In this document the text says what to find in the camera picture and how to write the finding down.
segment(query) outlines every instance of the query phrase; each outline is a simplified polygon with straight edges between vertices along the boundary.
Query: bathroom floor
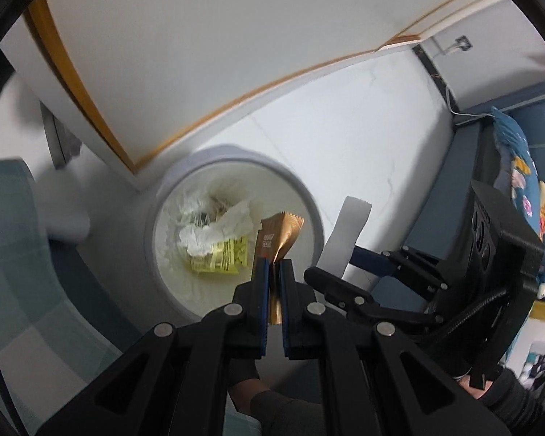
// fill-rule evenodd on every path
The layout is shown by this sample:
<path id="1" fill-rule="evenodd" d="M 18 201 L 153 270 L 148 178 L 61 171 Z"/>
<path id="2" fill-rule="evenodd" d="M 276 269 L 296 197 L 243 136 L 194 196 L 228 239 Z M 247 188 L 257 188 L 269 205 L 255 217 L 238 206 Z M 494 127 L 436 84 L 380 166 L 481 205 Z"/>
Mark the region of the bathroom floor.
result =
<path id="1" fill-rule="evenodd" d="M 401 245 L 437 175 L 452 138 L 450 118 L 408 49 L 306 84 L 223 130 L 205 147 L 238 145 L 292 170 L 317 202 L 326 239 L 346 196 L 370 202 L 358 244 L 393 249 Z M 135 326 L 145 330 L 162 320 L 177 322 L 149 271 L 121 254 L 113 235 L 117 224 L 130 222 L 141 231 L 150 194 L 135 192 L 85 146 L 64 170 L 55 171 L 38 99 L 16 74 L 0 97 L 0 158 L 12 156 L 27 162 L 39 196 L 87 209 L 93 232 L 78 249 Z M 347 270 L 346 278 L 364 288 L 372 279 L 356 270 Z M 280 345 L 280 333 L 273 331 L 269 343 L 277 341 Z M 282 345 L 267 352 L 259 366 L 271 384 L 290 369 Z"/>

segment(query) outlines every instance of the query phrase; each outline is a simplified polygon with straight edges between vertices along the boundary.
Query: black sleeve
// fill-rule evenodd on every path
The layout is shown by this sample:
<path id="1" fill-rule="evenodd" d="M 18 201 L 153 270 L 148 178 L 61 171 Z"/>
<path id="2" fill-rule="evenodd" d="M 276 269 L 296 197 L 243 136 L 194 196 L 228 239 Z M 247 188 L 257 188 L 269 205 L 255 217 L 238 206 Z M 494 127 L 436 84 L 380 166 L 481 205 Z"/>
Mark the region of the black sleeve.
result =
<path id="1" fill-rule="evenodd" d="M 541 404 L 505 368 L 483 396 L 478 399 L 510 429 L 513 436 L 525 435 L 539 420 Z"/>
<path id="2" fill-rule="evenodd" d="M 315 403 L 262 392 L 250 401 L 250 414 L 259 420 L 262 436 L 325 436 L 323 406 Z"/>

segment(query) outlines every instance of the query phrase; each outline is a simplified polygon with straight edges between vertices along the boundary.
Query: white tissue paper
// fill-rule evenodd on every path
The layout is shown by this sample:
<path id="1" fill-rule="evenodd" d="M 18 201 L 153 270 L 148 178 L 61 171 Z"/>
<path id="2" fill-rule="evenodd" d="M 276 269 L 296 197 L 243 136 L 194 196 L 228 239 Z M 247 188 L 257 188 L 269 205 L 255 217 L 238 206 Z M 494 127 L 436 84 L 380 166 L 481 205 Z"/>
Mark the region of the white tissue paper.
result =
<path id="1" fill-rule="evenodd" d="M 219 219 L 208 225 L 185 225 L 179 231 L 179 245 L 191 257 L 204 257 L 213 251 L 218 242 L 239 239 L 251 233 L 253 227 L 248 201 L 244 200 L 230 207 Z"/>

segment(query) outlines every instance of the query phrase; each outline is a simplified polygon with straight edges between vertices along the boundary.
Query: electrical outlet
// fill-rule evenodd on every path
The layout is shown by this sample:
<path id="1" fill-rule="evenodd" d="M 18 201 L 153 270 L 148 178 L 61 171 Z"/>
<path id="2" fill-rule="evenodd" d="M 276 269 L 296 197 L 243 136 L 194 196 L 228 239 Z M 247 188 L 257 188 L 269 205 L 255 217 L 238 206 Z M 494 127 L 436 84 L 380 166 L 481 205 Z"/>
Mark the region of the electrical outlet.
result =
<path id="1" fill-rule="evenodd" d="M 465 52 L 472 49 L 472 43 L 468 40 L 468 37 L 466 36 L 457 37 L 456 45 Z"/>

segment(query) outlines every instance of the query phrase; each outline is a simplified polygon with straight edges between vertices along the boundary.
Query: white trash can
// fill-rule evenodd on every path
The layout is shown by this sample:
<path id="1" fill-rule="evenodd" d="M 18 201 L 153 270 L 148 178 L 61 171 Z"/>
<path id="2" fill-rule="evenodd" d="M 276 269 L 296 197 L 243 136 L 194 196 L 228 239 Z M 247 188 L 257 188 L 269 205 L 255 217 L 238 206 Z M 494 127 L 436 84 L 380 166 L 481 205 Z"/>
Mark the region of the white trash can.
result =
<path id="1" fill-rule="evenodd" d="M 218 189 L 231 205 L 248 199 L 254 229 L 249 235 L 249 267 L 238 274 L 198 274 L 185 257 L 170 254 L 170 206 L 174 198 L 198 186 Z M 323 224 L 317 206 L 302 182 L 285 167 L 255 152 L 234 146 L 217 146 L 191 154 L 164 176 L 149 210 L 145 231 L 146 257 L 154 279 L 179 313 L 192 321 L 230 303 L 237 285 L 250 280 L 256 234 L 263 218 L 288 211 L 305 219 L 303 229 L 287 259 L 292 259 L 295 278 L 317 263 L 323 250 Z"/>

